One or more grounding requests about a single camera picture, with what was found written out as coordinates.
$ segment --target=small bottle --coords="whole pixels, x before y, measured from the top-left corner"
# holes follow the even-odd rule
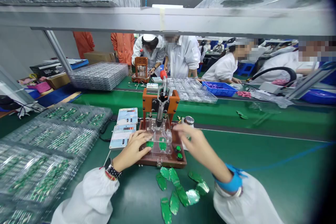
[[[188,116],[188,115],[187,115],[187,116],[184,118],[183,122],[184,122],[185,124],[190,125],[191,127],[194,127],[194,122],[195,122],[195,120],[194,120],[191,116]],[[189,136],[188,134],[186,134],[186,137],[187,137],[188,140],[191,140],[191,136]]]

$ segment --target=blue stool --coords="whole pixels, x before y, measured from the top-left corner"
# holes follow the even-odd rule
[[[202,69],[202,66],[203,66],[203,62],[199,64],[199,68],[197,69],[197,73],[200,73],[201,72],[201,69]]]
[[[247,74],[249,76],[254,68],[254,64],[242,63],[238,69],[238,75]]]

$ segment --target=red handle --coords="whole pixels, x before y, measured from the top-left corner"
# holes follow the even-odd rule
[[[161,79],[163,79],[164,76],[165,76],[166,78],[168,78],[168,75],[167,75],[166,71],[165,71],[165,70],[162,70],[162,71],[160,72],[160,77],[161,77]]]

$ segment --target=white cap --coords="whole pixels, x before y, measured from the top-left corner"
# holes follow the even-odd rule
[[[145,41],[152,41],[153,39],[155,39],[155,35],[153,34],[144,34],[142,37]]]

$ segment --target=black hose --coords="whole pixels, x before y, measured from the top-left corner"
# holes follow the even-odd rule
[[[289,83],[289,85],[287,87],[290,87],[294,81],[296,80],[296,72],[292,69],[292,68],[288,68],[288,67],[285,67],[285,66],[278,66],[278,67],[275,67],[275,68],[269,68],[269,69],[266,69],[265,71],[262,71],[256,75],[254,75],[251,79],[249,79],[249,81],[252,81],[256,78],[258,78],[260,75],[263,75],[264,73],[267,73],[269,71],[273,71],[273,70],[284,70],[286,71],[287,73],[289,73],[289,76],[290,76],[290,79],[287,83]]]

